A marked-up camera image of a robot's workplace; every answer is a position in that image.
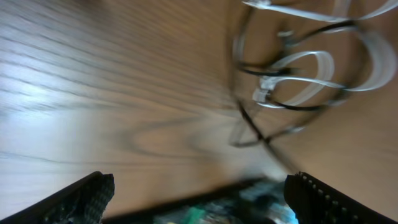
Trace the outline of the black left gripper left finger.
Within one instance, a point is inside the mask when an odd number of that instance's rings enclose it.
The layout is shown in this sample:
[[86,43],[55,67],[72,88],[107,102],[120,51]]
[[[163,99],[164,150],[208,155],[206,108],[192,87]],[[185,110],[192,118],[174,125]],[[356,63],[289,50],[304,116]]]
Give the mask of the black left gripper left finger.
[[114,175],[96,171],[1,220],[1,224],[100,224],[113,196]]

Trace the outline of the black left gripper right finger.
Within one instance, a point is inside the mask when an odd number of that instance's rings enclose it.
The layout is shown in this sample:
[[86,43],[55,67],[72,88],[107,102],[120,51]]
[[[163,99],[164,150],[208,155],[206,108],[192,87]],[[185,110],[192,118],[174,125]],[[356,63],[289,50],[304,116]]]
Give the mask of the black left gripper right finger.
[[301,224],[397,224],[305,172],[287,176],[284,199]]

